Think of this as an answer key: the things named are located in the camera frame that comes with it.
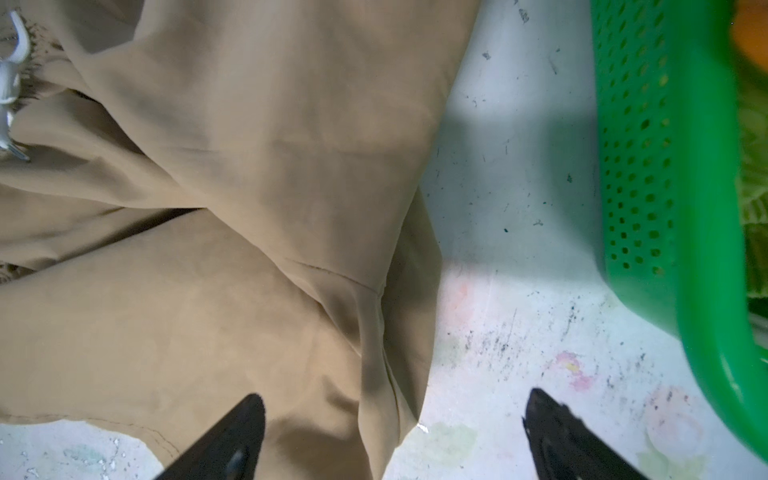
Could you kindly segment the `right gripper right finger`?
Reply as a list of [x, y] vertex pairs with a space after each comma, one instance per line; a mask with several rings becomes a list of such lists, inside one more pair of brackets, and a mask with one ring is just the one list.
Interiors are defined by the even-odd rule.
[[618, 455], [565, 404], [531, 390], [523, 417], [536, 473], [542, 480], [634, 479], [646, 476]]

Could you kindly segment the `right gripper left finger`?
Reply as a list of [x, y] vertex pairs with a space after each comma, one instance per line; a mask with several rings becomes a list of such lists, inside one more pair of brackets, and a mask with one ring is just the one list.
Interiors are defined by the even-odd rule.
[[156, 480], [252, 480], [265, 430], [263, 400], [256, 393], [249, 394]]

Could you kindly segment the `tan drawstring shorts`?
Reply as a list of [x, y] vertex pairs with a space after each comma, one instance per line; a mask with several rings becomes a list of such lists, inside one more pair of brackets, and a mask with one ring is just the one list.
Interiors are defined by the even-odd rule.
[[419, 182], [475, 1], [22, 1], [1, 419], [170, 463], [250, 393], [261, 479], [379, 479], [441, 254]]

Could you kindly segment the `green perforated plastic basket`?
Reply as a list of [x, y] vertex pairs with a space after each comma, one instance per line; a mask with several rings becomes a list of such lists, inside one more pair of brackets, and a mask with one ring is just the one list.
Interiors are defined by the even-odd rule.
[[682, 342], [728, 429], [767, 454], [753, 335], [730, 1], [591, 5], [607, 281]]

